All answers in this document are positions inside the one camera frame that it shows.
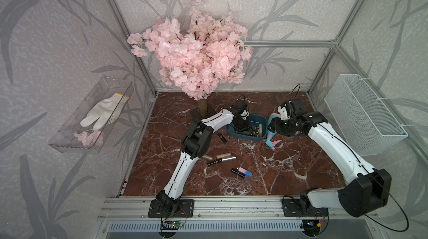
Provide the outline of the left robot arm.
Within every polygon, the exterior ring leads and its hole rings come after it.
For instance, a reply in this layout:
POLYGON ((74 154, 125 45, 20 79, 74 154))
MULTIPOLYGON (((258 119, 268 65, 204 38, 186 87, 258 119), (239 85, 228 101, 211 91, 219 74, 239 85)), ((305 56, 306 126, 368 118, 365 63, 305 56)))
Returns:
POLYGON ((207 153, 213 134, 229 124, 243 131, 252 128, 248 104, 244 99, 238 99, 235 105, 223 108, 211 117, 191 123, 182 139, 178 164, 164 189, 156 195, 161 215, 172 215, 177 211, 185 183, 194 165, 207 153))

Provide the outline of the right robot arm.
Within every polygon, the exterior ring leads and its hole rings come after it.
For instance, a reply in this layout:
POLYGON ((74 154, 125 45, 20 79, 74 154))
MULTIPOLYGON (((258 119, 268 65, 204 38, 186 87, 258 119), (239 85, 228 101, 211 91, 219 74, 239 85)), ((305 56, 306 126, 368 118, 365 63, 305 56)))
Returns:
POLYGON ((266 145, 275 149, 276 134, 305 134, 316 142, 342 173, 343 188, 313 189, 301 193, 297 204, 302 213, 321 208, 343 209, 352 217, 361 217, 387 205, 392 176, 376 169, 359 156, 335 131, 320 112, 307 112, 301 99, 290 100, 278 107, 267 122, 266 145))

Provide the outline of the pink blue gradient lipstick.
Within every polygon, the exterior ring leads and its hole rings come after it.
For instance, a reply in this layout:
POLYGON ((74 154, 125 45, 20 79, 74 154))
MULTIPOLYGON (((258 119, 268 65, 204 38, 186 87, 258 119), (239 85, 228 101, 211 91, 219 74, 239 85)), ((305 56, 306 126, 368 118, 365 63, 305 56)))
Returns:
POLYGON ((252 177, 252 175, 253 175, 251 172, 249 172, 248 170, 246 170, 246 169, 244 169, 242 167, 238 167, 238 171, 239 171, 240 174, 243 174, 246 177, 252 177))

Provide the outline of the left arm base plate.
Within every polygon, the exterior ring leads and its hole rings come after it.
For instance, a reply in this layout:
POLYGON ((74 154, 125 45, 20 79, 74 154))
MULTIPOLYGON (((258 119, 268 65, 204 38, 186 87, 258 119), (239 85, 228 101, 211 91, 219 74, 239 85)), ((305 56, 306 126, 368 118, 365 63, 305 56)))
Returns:
POLYGON ((148 211, 148 217, 192 217, 194 209, 195 200, 173 201, 172 204, 167 201, 152 200, 148 211))

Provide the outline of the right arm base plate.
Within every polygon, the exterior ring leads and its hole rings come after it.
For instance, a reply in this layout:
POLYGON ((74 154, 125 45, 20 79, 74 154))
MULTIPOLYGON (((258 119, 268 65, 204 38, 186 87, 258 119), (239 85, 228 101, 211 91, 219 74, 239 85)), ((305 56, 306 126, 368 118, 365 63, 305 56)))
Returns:
POLYGON ((327 208, 313 207, 306 196, 300 196, 299 198, 283 196, 282 210, 285 217, 301 217, 321 220, 329 217, 329 211, 327 208))

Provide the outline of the teal plastic storage box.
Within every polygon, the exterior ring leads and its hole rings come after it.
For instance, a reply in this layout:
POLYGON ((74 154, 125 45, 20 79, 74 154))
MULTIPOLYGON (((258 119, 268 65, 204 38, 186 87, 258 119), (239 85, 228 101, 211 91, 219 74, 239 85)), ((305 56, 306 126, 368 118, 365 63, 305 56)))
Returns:
POLYGON ((249 132, 236 132, 234 129, 234 126, 231 124, 231 125, 226 125, 226 131, 227 131, 228 135, 231 137, 234 137, 234 138, 239 138, 239 139, 243 139, 243 140, 250 140, 250 141, 254 141, 254 142, 260 142, 264 138, 266 138, 266 129, 267 129, 267 125, 268 125, 267 120, 263 116, 256 115, 256 114, 250 114, 249 120, 250 120, 250 124, 251 124, 251 130, 249 132), (254 127, 259 127, 259 124, 262 124, 262 126, 263 126, 263 136, 261 138, 251 136, 251 132, 254 131, 254 127))

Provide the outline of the black gold square lipstick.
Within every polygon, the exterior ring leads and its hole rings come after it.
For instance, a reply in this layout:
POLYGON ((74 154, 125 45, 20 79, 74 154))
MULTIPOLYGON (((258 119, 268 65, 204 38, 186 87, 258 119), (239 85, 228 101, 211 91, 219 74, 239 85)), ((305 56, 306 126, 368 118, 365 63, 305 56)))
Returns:
POLYGON ((258 136, 259 136, 259 128, 254 127, 253 137, 258 137, 258 136))

